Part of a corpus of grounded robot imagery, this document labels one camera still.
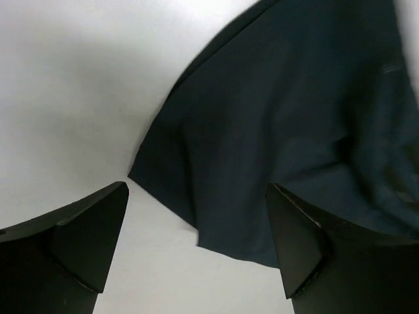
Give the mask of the dark navy shorts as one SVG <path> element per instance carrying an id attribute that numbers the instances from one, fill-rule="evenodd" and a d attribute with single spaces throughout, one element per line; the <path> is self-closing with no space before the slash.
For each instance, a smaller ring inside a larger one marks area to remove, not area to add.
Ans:
<path id="1" fill-rule="evenodd" d="M 395 3 L 259 1 L 180 76 L 129 176 L 200 247 L 268 267 L 270 183 L 417 237 L 418 106 Z"/>

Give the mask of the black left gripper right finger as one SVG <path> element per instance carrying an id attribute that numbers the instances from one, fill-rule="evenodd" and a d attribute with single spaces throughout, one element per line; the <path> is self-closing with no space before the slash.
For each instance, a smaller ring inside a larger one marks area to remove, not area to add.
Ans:
<path id="1" fill-rule="evenodd" d="M 296 314 L 417 314 L 416 239 L 366 229 L 277 184 L 266 207 Z"/>

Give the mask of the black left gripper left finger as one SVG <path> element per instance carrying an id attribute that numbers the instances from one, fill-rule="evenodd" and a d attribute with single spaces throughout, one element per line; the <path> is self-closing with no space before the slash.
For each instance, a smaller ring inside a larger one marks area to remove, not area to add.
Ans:
<path id="1" fill-rule="evenodd" d="M 3 314 L 92 313 L 122 228 L 129 189 L 115 182 L 1 230 Z"/>

